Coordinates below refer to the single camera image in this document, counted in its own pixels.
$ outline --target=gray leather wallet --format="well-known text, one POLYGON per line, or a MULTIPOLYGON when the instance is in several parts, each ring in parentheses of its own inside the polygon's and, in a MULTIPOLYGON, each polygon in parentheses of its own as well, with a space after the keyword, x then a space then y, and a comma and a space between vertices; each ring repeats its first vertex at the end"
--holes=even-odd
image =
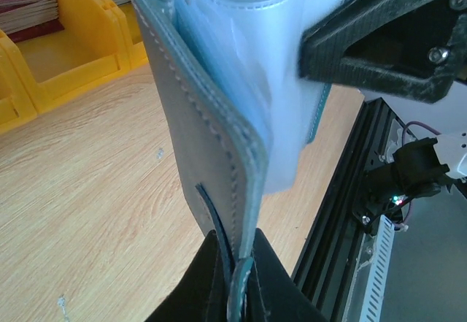
POLYGON ((164 3, 132 1, 187 203, 205 234, 214 229, 203 189, 237 262, 250 255, 255 236, 268 165, 263 143, 189 51, 164 3))

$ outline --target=yellow storage box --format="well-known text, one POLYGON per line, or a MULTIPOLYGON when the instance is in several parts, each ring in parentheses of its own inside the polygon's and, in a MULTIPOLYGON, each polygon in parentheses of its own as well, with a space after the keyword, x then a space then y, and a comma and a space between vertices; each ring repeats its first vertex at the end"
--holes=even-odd
MULTIPOLYGON (((7 35, 0 31, 0 43, 7 35)), ((7 52, 0 46, 0 134, 36 117, 36 110, 29 99, 18 73, 7 52)))
POLYGON ((126 19, 113 8, 120 12, 106 0, 58 0, 65 30, 17 44, 3 34, 0 47, 37 112, 47 112, 131 69, 128 29, 122 29, 126 19))
POLYGON ((117 7, 112 0, 102 0, 108 4, 109 8, 114 12, 117 19, 120 21, 120 26, 123 32, 123 38, 128 47, 131 68, 135 69, 148 62, 146 51, 144 50, 141 33, 139 32, 136 13, 131 4, 124 4, 117 7))

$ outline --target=purple wire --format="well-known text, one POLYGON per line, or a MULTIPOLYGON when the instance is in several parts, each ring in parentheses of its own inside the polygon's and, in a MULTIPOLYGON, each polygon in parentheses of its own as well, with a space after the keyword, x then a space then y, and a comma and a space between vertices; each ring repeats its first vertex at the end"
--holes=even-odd
MULTIPOLYGON (((410 122, 406 123, 406 125, 404 126, 404 129, 402 130, 402 139, 401 139, 402 146, 404 146, 406 144, 407 130, 409 129, 409 126, 412 126, 412 125, 423 127, 425 130, 431 132, 432 134, 434 134, 436 136, 439 136, 441 134, 440 131, 434 129, 433 127, 427 125, 426 123, 422 123, 421 121, 410 121, 410 122)), ((408 207, 407 215, 406 215, 406 218, 404 218, 404 221, 402 223, 396 223, 394 225, 398 229, 403 228, 404 225, 407 224, 410 217, 412 216, 412 202, 408 203, 407 207, 408 207)))

